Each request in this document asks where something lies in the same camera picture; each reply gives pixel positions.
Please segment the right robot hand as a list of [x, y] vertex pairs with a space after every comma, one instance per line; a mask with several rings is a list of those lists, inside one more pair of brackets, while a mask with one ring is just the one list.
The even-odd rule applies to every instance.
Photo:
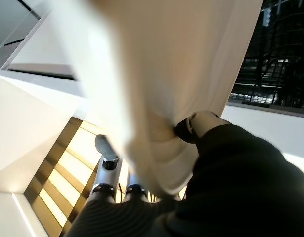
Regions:
[[133, 185], [113, 204], [101, 184], [67, 236], [304, 237], [304, 174], [275, 146], [210, 111], [174, 131], [198, 150], [186, 199], [146, 203]]

